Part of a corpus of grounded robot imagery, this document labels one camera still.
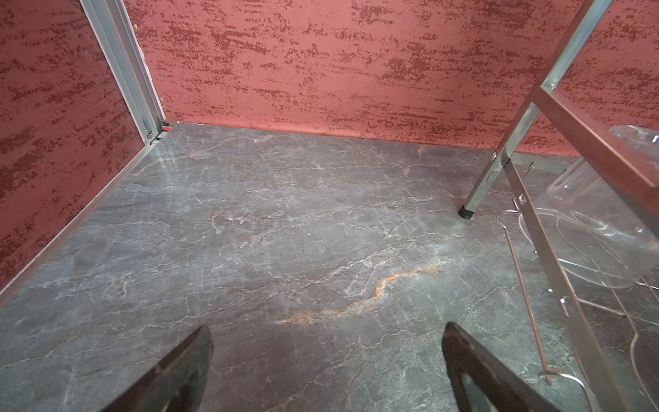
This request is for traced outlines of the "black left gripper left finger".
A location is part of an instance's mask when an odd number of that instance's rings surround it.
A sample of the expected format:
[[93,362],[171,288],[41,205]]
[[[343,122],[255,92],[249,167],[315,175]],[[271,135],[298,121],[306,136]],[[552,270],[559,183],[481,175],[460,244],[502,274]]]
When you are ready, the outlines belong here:
[[209,327],[198,327],[104,410],[197,411],[213,349]]

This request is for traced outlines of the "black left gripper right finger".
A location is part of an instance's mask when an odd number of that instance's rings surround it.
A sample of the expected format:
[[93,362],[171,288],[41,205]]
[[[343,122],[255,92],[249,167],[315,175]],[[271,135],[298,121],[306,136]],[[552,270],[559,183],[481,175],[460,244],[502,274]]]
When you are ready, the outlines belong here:
[[449,322],[442,353],[460,411],[556,411],[459,324]]

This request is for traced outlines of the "steel two-tier dish rack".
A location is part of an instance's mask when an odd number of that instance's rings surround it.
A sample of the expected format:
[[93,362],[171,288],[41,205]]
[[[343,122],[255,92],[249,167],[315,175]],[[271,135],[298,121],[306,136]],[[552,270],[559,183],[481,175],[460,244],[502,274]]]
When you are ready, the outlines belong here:
[[518,270],[544,398],[566,409],[658,408],[658,134],[609,130],[560,89],[609,11],[583,1],[459,214],[505,177],[505,237],[529,242],[542,279]]

